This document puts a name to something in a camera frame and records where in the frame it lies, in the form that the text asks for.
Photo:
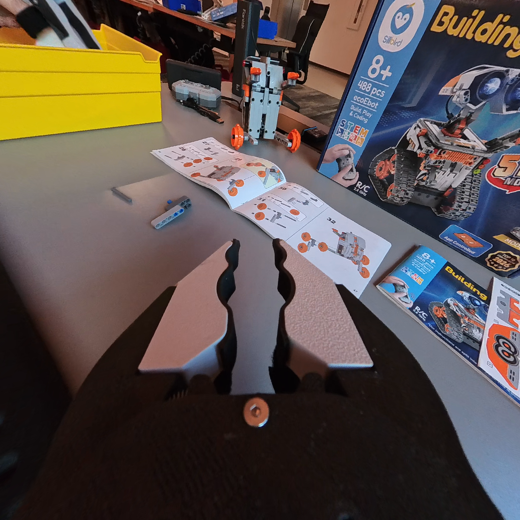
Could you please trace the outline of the white orange booklet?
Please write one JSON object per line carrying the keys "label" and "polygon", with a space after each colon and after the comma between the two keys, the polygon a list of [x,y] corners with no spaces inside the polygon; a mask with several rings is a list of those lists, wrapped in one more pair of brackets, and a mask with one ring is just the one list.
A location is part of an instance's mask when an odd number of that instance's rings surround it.
{"label": "white orange booklet", "polygon": [[478,367],[519,405],[519,291],[493,279]]}

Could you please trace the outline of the yellow plastic bin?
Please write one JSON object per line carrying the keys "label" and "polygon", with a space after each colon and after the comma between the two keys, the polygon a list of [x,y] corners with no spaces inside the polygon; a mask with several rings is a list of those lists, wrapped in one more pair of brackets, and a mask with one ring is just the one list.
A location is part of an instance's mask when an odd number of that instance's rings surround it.
{"label": "yellow plastic bin", "polygon": [[1,29],[1,140],[159,122],[161,54],[104,24],[101,50]]}

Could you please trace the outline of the small colourful booklet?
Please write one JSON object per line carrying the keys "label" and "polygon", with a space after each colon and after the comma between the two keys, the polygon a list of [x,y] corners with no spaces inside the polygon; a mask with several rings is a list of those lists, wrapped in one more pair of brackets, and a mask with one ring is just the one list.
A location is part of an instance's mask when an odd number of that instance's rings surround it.
{"label": "small colourful booklet", "polygon": [[477,367],[489,290],[423,245],[387,275],[378,289]]}

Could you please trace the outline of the long wooden office table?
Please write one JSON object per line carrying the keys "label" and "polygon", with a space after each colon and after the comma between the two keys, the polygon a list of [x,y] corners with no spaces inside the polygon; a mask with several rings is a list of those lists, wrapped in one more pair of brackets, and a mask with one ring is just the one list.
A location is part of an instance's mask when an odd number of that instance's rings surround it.
{"label": "long wooden office table", "polygon": [[[229,28],[229,27],[221,27],[217,25],[216,23],[212,23],[209,21],[204,20],[202,17],[199,16],[191,16],[187,15],[184,12],[178,12],[171,10],[169,8],[165,8],[159,4],[156,3],[146,3],[141,1],[122,1],[123,3],[132,5],[136,8],[146,10],[149,13],[153,12],[161,12],[163,14],[166,14],[168,16],[172,16],[177,19],[184,20],[186,22],[189,22],[191,24],[194,24],[196,26],[217,32],[221,35],[227,36],[235,39],[235,28]],[[273,51],[276,51],[277,49],[286,49],[286,48],[296,48],[296,43],[290,40],[286,40],[281,37],[275,37],[274,39],[269,38],[261,38],[257,37],[256,43],[258,46],[264,46],[269,49],[272,49]]]}

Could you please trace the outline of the grey battery box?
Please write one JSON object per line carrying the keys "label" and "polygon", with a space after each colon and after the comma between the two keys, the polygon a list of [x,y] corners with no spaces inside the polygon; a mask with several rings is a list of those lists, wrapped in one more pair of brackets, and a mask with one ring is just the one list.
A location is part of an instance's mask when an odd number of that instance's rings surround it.
{"label": "grey battery box", "polygon": [[189,80],[173,82],[171,91],[177,101],[191,100],[209,109],[218,108],[221,101],[221,92],[218,88]]}

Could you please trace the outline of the blue toy robot box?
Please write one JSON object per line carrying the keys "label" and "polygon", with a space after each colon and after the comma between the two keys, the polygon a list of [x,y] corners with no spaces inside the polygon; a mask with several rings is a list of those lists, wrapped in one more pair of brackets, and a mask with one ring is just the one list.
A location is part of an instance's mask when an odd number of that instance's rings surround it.
{"label": "blue toy robot box", "polygon": [[519,276],[519,1],[380,1],[318,171]]}

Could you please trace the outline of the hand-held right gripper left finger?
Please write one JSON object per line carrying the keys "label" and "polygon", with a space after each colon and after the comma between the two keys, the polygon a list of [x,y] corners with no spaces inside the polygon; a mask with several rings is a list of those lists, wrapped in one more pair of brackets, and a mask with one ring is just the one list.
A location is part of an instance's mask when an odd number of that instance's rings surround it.
{"label": "hand-held right gripper left finger", "polygon": [[175,372],[187,382],[205,374],[215,384],[231,384],[237,337],[228,300],[236,288],[239,248],[236,239],[226,242],[178,282],[140,372]]}

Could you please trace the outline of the grey orange robot model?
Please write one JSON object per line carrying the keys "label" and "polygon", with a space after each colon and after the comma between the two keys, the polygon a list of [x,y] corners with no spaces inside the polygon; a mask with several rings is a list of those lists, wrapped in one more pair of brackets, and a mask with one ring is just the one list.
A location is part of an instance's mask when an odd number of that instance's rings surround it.
{"label": "grey orange robot model", "polygon": [[243,127],[231,131],[231,146],[238,150],[245,140],[253,145],[260,139],[275,139],[290,152],[299,148],[301,136],[295,129],[285,136],[276,130],[283,91],[296,85],[299,73],[288,72],[269,57],[249,56],[243,62]]}

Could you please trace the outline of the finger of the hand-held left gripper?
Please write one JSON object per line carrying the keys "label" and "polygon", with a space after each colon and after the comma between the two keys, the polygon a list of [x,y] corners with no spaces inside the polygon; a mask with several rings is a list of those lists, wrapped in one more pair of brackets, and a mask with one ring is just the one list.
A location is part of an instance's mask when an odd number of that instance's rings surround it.
{"label": "finger of the hand-held left gripper", "polygon": [[46,47],[101,49],[92,30],[72,1],[45,1]]}

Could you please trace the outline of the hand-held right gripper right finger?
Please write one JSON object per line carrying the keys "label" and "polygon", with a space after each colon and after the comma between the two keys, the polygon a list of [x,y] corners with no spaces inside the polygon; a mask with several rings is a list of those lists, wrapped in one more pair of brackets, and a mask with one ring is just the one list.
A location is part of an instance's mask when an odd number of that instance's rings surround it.
{"label": "hand-held right gripper right finger", "polygon": [[327,378],[335,369],[373,361],[336,284],[285,241],[273,241],[283,304],[272,355],[272,384],[298,384],[308,373]]}

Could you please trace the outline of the black office chair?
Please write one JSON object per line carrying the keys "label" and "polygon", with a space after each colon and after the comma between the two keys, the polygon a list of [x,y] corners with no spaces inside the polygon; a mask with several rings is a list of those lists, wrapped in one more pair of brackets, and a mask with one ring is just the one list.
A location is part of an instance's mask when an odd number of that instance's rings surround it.
{"label": "black office chair", "polygon": [[310,1],[306,14],[297,23],[292,38],[296,47],[288,49],[284,68],[286,71],[300,74],[300,79],[296,81],[300,85],[305,84],[307,80],[310,52],[328,9],[329,4]]}

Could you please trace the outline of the open white instruction booklet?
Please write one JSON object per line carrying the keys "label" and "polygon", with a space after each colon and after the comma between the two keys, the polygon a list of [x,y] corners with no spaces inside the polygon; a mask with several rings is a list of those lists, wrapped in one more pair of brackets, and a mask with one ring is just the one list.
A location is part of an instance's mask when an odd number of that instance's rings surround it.
{"label": "open white instruction booklet", "polygon": [[225,199],[232,211],[360,296],[391,244],[335,211],[307,188],[288,182],[266,159],[206,138],[151,152],[167,166]]}

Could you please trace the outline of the grey desk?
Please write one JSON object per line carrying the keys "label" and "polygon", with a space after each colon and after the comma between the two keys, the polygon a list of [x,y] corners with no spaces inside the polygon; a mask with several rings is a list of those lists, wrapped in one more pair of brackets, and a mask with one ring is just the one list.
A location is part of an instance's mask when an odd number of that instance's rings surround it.
{"label": "grey desk", "polygon": [[[69,389],[75,393],[114,340],[168,286],[226,241],[240,241],[230,299],[238,354],[232,392],[270,393],[268,375],[283,299],[271,239],[214,192],[151,155],[210,136],[229,144],[241,120],[223,103],[219,125],[173,100],[162,122],[1,142],[1,258]],[[374,283],[417,245],[482,286],[491,272],[315,171],[319,154],[275,142],[243,151],[276,163],[287,180],[391,243],[361,301],[414,354],[451,416],[464,451],[507,519],[519,519],[519,407],[428,333]],[[133,199],[112,194],[117,187]],[[191,207],[160,229],[169,200]]]}

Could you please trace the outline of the grey beam with blue pin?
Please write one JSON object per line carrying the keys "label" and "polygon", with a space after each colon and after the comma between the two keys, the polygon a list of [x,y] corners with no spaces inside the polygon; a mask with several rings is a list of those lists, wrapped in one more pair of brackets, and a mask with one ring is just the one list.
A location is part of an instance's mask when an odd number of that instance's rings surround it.
{"label": "grey beam with blue pin", "polygon": [[151,225],[155,229],[160,229],[170,221],[176,219],[179,215],[185,213],[190,207],[191,199],[186,196],[182,196],[173,201],[169,200],[165,207],[165,212],[152,220]]}

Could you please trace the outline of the black flat box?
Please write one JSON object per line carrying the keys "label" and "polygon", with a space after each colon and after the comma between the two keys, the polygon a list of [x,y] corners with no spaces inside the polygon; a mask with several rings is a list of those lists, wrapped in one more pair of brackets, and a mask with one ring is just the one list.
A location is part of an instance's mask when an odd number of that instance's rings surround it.
{"label": "black flat box", "polygon": [[179,80],[189,80],[221,90],[222,74],[218,70],[172,59],[167,59],[165,63],[170,90],[172,90],[172,84]]}

